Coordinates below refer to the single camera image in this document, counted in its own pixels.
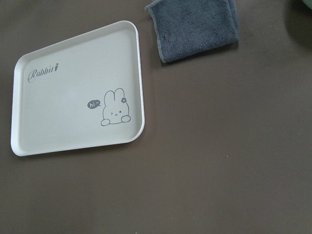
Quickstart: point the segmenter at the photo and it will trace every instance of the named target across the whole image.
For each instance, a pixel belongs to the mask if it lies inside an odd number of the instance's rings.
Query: gray cloth
[[[154,21],[162,62],[238,40],[235,0],[155,0],[145,9]]]

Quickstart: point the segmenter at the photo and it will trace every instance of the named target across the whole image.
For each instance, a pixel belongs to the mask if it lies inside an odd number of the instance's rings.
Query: cartoon rabbit
[[[115,91],[108,91],[104,96],[104,103],[102,126],[126,123],[131,120],[129,105],[123,89],[118,88]]]

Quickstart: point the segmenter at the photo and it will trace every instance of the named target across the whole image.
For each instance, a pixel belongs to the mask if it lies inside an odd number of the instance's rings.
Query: rabbit ear
[[[110,90],[104,96],[104,103],[107,105],[108,103],[112,102],[114,102],[114,92]]]
[[[121,101],[125,97],[125,92],[122,88],[115,90],[115,101]]]

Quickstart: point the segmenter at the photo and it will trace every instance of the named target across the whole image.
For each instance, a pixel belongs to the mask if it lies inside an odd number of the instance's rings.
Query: tray with rabbit drawing
[[[120,21],[22,56],[14,70],[18,156],[127,143],[144,127],[138,32]]]

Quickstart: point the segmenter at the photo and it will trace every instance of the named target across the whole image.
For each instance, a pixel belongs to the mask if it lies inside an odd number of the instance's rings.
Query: brown tabletop
[[[239,43],[165,65],[150,2],[0,0],[0,233],[311,234],[312,10],[237,0]],[[142,135],[14,155],[18,59],[120,20],[139,32]]]

